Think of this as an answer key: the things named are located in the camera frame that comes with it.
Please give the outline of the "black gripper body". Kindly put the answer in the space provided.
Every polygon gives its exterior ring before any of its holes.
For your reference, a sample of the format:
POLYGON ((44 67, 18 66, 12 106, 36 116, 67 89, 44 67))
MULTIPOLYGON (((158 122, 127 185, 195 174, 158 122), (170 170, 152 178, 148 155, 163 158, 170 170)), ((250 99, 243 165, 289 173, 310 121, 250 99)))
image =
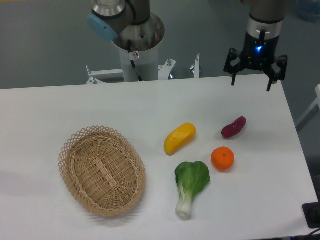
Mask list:
POLYGON ((272 65, 275 63, 275 52, 279 37, 260 42, 258 38, 245 34, 243 50, 237 69, 263 71, 265 74, 275 74, 272 65))

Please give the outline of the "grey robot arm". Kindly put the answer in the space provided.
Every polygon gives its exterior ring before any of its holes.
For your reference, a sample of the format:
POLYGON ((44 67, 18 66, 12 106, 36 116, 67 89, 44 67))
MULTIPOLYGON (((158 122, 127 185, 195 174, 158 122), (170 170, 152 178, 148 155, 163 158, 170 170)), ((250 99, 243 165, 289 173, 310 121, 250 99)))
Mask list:
MULTIPOLYGON (((249 19, 243 49, 231 48, 223 70, 233 79, 245 70, 263 72, 270 85, 286 77, 288 57, 276 56, 285 18, 286 0, 247 0, 249 19)), ((101 39, 120 53, 125 82, 168 80, 172 59, 158 66, 158 46, 164 38, 161 19, 150 12, 148 0, 94 0, 87 22, 101 39)))

